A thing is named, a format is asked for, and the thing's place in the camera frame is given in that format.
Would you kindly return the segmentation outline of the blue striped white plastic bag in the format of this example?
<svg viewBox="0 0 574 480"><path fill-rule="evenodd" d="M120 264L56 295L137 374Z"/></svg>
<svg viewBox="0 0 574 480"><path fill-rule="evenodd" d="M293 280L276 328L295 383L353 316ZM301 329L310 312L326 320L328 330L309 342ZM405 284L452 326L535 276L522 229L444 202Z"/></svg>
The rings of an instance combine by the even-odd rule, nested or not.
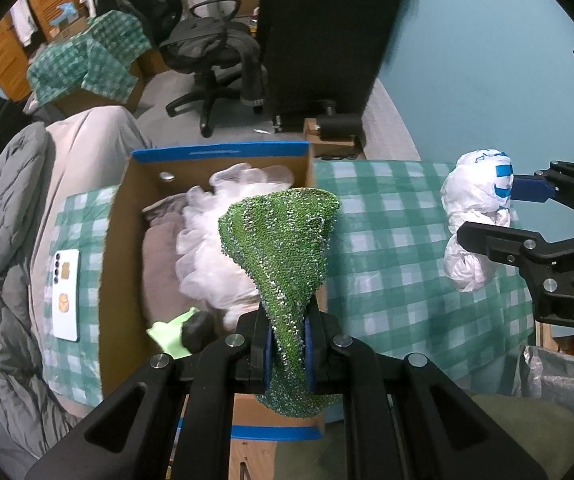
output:
<svg viewBox="0 0 574 480"><path fill-rule="evenodd" d="M466 222L505 226L512 222L512 161L493 148L462 155L441 186L441 204L447 215L450 238L444 249L444 272L459 292L476 292L496 274L486 256L465 249L458 229Z"/></svg>

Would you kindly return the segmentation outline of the black sock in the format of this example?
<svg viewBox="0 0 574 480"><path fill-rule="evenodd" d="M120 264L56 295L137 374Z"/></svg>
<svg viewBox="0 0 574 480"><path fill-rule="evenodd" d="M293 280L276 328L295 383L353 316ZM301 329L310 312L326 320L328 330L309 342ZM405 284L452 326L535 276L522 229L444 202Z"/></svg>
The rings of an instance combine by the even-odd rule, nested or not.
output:
<svg viewBox="0 0 574 480"><path fill-rule="evenodd" d="M217 340L214 317L206 311L197 311L186 322L181 330L181 343L191 354L200 353L211 342Z"/></svg>

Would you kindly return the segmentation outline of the white mesh bath pouf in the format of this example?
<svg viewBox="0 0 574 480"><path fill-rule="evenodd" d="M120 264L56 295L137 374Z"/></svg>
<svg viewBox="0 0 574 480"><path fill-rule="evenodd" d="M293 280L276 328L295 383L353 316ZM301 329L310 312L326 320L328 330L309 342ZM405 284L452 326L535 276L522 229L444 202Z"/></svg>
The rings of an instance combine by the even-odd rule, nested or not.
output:
<svg viewBox="0 0 574 480"><path fill-rule="evenodd" d="M241 162L209 177L209 191L195 185L182 210L185 228L177 235L175 271L180 292L222 315L231 332L240 315L257 310L260 294L246 272L222 252L219 219L246 198L287 190L293 173L285 166L253 168Z"/></svg>

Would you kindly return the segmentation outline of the light green microfibre cloth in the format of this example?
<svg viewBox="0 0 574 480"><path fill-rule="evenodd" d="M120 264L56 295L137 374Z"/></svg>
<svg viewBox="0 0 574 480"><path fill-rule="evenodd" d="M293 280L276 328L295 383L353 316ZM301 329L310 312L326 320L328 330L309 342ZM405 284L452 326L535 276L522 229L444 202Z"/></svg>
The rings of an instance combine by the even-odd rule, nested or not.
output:
<svg viewBox="0 0 574 480"><path fill-rule="evenodd" d="M174 359L182 359L191 352L182 344L182 328L199 310L191 307L170 322L157 321L146 330L147 335L165 353Z"/></svg>

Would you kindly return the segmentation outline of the green glitter scrub cloth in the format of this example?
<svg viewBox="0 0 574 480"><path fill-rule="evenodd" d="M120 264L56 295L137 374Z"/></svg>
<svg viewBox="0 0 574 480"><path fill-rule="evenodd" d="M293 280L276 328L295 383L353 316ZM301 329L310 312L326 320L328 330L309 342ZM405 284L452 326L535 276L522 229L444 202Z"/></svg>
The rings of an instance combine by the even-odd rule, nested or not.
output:
<svg viewBox="0 0 574 480"><path fill-rule="evenodd" d="M327 249L340 208L320 188L248 197L219 219L222 252L258 289L277 356L259 402L277 414L310 418L336 401L311 393L305 378L305 309L327 278Z"/></svg>

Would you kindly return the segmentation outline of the grey-brown towel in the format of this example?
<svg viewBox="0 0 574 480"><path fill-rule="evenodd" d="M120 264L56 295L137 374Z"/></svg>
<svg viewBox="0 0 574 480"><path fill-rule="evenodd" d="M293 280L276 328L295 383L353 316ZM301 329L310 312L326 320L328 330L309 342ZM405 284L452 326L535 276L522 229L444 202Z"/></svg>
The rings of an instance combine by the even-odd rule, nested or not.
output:
<svg viewBox="0 0 574 480"><path fill-rule="evenodd" d="M175 265L177 235L185 228L184 193L170 195L144 208L148 226L142 240L142 310L149 326L170 322L202 301L180 292Z"/></svg>

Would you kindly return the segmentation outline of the green checkered tablecloth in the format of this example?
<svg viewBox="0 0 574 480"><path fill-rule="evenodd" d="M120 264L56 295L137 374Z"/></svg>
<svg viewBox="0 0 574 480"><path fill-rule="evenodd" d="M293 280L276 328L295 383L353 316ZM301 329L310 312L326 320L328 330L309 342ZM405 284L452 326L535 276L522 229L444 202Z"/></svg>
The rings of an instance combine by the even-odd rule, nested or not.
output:
<svg viewBox="0 0 574 480"><path fill-rule="evenodd" d="M317 183L339 197L330 239L328 309L343 328L388 356L426 353L461 379L522 346L534 329L527 287L496 268L476 292L459 292L444 272L450 234L440 204L449 173L431 162L318 162ZM50 254L78 249L78 341L44 337L44 374L64 398L102 400L98 288L116 189L69 196Z"/></svg>

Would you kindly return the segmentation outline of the small cardboard box on floor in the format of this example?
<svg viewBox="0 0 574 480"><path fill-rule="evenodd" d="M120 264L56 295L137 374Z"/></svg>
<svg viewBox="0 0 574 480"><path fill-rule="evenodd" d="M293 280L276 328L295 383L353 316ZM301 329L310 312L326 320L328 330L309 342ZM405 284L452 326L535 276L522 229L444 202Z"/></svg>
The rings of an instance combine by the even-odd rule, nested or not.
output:
<svg viewBox="0 0 574 480"><path fill-rule="evenodd" d="M316 158L343 159L357 158L363 155L362 146L356 138L323 139L321 129L314 118L308 118L303 124L303 135L310 143L312 154Z"/></svg>

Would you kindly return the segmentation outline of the black cylinder speaker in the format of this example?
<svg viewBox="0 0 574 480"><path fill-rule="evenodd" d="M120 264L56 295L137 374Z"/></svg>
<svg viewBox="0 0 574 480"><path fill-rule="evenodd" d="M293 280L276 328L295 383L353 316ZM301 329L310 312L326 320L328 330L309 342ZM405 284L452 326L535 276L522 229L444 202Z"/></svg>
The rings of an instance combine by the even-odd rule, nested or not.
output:
<svg viewBox="0 0 574 480"><path fill-rule="evenodd" d="M363 133L362 117L353 113L338 113L332 100L319 101L323 114L316 117L316 131L324 140L350 140Z"/></svg>

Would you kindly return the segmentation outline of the white smartphone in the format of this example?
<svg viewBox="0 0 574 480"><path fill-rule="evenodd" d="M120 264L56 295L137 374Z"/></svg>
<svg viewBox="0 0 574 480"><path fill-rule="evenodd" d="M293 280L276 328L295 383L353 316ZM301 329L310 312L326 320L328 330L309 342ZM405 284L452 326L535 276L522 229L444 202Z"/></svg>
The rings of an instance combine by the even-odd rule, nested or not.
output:
<svg viewBox="0 0 574 480"><path fill-rule="evenodd" d="M78 341L78 249L61 249L52 264L52 333Z"/></svg>

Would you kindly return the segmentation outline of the black wardrobe cabinet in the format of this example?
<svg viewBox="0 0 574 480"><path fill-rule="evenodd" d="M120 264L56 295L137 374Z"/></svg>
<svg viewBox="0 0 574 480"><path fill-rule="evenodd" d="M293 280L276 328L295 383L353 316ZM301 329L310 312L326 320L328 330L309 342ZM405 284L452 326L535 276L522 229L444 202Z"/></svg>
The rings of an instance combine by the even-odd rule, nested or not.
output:
<svg viewBox="0 0 574 480"><path fill-rule="evenodd" d="M362 117L412 0L260 0L265 110L277 132Z"/></svg>

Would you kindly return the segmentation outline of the large cardboard box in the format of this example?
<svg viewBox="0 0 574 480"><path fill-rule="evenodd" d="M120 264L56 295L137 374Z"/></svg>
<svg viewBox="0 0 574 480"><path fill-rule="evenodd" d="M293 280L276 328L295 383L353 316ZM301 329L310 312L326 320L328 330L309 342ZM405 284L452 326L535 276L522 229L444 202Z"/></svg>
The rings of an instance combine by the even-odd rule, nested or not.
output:
<svg viewBox="0 0 574 480"><path fill-rule="evenodd" d="M113 101L105 96L98 96L98 94L86 90L76 90L52 102L52 104L66 117L84 112L84 110L89 110L90 108L109 105L121 105L130 112L135 112L145 88L145 79L142 76L142 70L136 62L130 66L130 74L136 78L136 84L125 103Z"/></svg>

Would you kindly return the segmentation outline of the black office chair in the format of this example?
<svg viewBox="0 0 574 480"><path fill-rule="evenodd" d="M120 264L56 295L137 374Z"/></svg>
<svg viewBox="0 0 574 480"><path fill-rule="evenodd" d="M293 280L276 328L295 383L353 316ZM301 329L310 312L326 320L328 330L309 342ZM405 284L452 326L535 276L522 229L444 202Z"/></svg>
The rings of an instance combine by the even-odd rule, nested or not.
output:
<svg viewBox="0 0 574 480"><path fill-rule="evenodd" d="M184 16L182 0L122 0L121 9L142 23L163 62L176 73L194 76L195 89L165 107L170 117L200 101L199 129L212 136L214 103L238 100L257 114L264 106L261 48L247 24L236 16L241 0L206 0Z"/></svg>

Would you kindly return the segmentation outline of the grey quilted duvet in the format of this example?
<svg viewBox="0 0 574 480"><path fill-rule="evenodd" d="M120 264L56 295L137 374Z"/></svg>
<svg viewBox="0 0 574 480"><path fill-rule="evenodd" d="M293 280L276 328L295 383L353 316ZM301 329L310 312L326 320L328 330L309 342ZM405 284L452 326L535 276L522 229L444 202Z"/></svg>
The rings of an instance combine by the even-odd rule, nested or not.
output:
<svg viewBox="0 0 574 480"><path fill-rule="evenodd" d="M30 315L30 260L45 203L49 141L34 122L0 153L0 422L35 458L76 423L45 382Z"/></svg>

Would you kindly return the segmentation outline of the green checkered cloth on box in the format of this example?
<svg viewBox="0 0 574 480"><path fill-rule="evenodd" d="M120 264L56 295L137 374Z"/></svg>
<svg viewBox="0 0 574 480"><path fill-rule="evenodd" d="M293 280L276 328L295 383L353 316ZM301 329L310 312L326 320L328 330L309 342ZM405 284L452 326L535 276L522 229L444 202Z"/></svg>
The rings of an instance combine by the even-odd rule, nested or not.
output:
<svg viewBox="0 0 574 480"><path fill-rule="evenodd" d="M111 10L92 18L83 32L49 44L26 79L40 105L78 90L124 104L136 87L130 66L150 49L138 18Z"/></svg>

